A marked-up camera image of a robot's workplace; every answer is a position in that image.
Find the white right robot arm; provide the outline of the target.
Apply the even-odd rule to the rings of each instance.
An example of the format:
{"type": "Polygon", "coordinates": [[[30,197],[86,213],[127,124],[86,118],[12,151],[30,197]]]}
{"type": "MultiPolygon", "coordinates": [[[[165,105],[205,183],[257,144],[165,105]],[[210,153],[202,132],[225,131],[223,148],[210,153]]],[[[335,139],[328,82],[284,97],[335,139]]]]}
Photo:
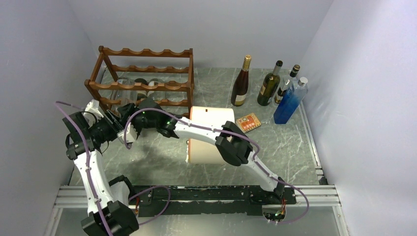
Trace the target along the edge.
{"type": "Polygon", "coordinates": [[[202,124],[164,111],[151,98],[145,99],[139,105],[126,104],[117,111],[124,126],[122,140],[127,148],[131,148],[131,142],[127,139],[130,127],[136,132],[135,138],[138,138],[143,129],[154,128],[166,138],[202,141],[214,146],[227,164],[248,169],[265,193],[262,204],[285,201],[285,181],[260,160],[259,145],[248,138],[235,123],[226,121],[223,125],[202,124]]]}

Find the clear glass liquor bottle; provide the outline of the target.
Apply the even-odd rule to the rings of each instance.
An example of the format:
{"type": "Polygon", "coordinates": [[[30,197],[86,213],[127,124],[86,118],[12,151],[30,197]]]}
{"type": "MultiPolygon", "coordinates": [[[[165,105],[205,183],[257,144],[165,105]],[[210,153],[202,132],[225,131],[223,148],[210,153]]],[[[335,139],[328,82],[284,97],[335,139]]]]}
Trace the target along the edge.
{"type": "Polygon", "coordinates": [[[279,105],[281,103],[287,89],[290,87],[292,82],[296,79],[296,76],[299,70],[300,70],[300,65],[295,64],[291,72],[289,73],[289,75],[281,79],[281,82],[279,83],[278,89],[273,98],[274,105],[279,105]]]}

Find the black capped bottle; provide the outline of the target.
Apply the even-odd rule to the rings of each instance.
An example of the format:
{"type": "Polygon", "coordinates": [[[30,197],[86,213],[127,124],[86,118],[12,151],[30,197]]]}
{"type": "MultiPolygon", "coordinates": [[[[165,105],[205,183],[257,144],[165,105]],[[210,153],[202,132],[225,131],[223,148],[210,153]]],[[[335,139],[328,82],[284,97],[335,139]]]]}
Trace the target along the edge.
{"type": "MultiPolygon", "coordinates": [[[[148,85],[147,80],[143,78],[137,78],[134,80],[136,83],[142,83],[144,85],[148,85]]],[[[137,100],[146,99],[148,97],[148,92],[146,90],[138,90],[137,91],[137,100]]]]}

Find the dark green wine bottle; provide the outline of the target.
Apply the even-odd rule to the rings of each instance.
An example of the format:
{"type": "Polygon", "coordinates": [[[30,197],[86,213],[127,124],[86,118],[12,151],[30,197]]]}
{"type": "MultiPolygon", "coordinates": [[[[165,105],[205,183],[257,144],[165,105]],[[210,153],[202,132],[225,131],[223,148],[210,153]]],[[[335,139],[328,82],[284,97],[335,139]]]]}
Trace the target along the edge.
{"type": "Polygon", "coordinates": [[[273,71],[265,76],[257,97],[257,102],[259,105],[267,106],[270,104],[272,96],[280,83],[279,72],[282,65],[283,61],[278,60],[273,71]]]}

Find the dark bottle white label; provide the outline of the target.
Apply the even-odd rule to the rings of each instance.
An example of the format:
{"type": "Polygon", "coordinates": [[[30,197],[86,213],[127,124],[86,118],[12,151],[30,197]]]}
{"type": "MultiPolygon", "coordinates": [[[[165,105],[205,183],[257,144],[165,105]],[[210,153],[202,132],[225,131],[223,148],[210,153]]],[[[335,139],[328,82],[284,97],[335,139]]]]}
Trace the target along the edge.
{"type": "Polygon", "coordinates": [[[248,81],[249,81],[249,67],[252,57],[246,55],[244,57],[242,69],[239,72],[232,89],[231,95],[231,104],[233,106],[241,106],[244,104],[247,90],[248,90],[248,81]]]}

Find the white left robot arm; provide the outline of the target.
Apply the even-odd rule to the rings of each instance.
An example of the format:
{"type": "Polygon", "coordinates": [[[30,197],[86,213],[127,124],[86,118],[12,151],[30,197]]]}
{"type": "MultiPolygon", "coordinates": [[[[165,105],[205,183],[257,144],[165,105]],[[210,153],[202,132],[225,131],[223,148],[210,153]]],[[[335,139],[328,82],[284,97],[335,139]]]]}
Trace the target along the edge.
{"type": "Polygon", "coordinates": [[[101,145],[114,140],[129,143],[136,140],[132,126],[125,132],[121,120],[112,112],[86,107],[63,119],[70,131],[66,155],[78,168],[87,195],[88,216],[81,221],[89,236],[128,236],[139,229],[134,212],[136,190],[121,175],[108,181],[102,164],[101,145]]]}

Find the blue boxed bottle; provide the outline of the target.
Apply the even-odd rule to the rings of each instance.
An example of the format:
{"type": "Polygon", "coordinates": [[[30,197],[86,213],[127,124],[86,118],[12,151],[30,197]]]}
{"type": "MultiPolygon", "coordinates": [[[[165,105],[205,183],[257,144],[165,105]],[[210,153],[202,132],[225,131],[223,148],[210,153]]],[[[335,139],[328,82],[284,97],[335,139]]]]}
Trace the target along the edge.
{"type": "Polygon", "coordinates": [[[307,83],[308,79],[306,77],[299,78],[296,84],[293,80],[288,82],[286,93],[273,114],[275,124],[286,124],[288,122],[308,93],[307,83]]]}

